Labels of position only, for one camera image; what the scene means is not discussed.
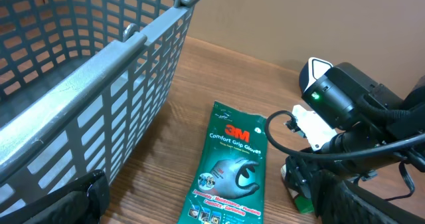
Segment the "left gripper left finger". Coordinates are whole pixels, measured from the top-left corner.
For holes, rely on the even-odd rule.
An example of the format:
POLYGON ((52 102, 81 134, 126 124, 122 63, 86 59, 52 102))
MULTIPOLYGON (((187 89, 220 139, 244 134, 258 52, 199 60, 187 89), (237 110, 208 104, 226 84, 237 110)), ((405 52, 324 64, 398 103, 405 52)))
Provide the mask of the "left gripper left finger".
POLYGON ((96 169, 1 218, 2 223, 99 223, 110 204, 104 171, 96 169))

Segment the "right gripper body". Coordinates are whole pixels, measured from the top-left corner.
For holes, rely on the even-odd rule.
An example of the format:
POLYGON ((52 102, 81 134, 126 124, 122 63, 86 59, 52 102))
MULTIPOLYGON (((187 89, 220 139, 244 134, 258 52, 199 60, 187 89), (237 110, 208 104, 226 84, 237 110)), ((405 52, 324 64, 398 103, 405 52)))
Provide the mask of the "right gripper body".
POLYGON ((316 173, 322 169, 330 169, 332 162, 301 158, 299 156, 288 156, 286 158, 285 184, 297 191, 302 196, 312 201, 329 201, 331 186, 327 180, 316 173))

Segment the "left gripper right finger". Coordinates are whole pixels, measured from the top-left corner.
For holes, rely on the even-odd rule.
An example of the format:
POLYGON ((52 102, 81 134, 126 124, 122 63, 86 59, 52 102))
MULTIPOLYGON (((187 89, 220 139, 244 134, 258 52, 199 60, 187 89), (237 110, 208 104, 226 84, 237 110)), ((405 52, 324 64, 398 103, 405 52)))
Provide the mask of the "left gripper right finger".
POLYGON ((313 174, 311 202, 323 223, 424 224, 409 213, 327 170, 313 174))

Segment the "green 3M gloves package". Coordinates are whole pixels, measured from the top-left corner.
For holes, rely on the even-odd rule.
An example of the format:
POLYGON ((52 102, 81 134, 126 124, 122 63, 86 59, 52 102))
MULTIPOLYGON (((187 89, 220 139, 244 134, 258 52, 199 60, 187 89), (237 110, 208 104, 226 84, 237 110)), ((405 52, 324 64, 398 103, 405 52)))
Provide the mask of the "green 3M gloves package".
POLYGON ((264 222, 266 119, 215 102, 179 223, 264 222))

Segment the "white barcode scanner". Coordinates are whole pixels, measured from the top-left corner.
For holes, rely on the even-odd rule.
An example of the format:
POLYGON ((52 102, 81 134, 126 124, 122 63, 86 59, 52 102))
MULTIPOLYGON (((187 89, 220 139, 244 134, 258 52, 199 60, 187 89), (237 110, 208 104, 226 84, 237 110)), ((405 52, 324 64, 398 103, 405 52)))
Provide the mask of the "white barcode scanner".
POLYGON ((299 73, 299 87, 303 94, 316 80, 322 77, 333 64, 316 57, 310 57, 299 73))

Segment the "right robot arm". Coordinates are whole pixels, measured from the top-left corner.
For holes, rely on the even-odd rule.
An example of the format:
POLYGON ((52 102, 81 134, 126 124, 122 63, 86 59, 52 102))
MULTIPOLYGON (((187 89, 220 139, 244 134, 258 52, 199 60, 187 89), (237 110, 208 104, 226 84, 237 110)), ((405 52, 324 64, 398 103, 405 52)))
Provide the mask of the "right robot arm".
POLYGON ((387 153, 374 150, 424 132, 424 87, 403 100, 348 62, 323 70, 317 59, 303 68, 299 81, 311 109, 294 106, 286 125, 308 140, 305 153, 327 159, 287 158, 282 177, 292 195, 310 198, 310 178, 321 169, 358 183, 397 163, 411 196, 415 184, 405 166, 424 171, 424 143, 387 153))

